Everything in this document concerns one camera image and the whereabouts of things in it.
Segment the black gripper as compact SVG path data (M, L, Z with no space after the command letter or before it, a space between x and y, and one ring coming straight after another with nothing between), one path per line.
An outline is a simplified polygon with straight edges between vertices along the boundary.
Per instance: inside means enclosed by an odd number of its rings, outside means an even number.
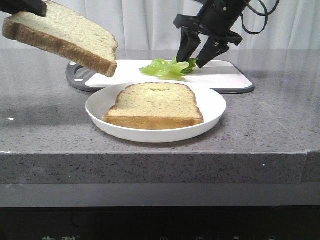
M243 13L242 0L200 0L202 7L196 16L178 14L173 22L181 29L177 62L188 62L201 43L199 34L209 36L197 55L198 68L229 50L228 43L239 45L243 38L232 26Z

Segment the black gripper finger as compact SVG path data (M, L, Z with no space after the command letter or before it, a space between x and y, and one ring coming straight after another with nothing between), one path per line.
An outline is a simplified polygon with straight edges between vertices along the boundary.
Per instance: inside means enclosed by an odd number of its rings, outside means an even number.
M47 5L42 0L0 0L0 11L15 15L19 12L29 12L40 17L47 14Z

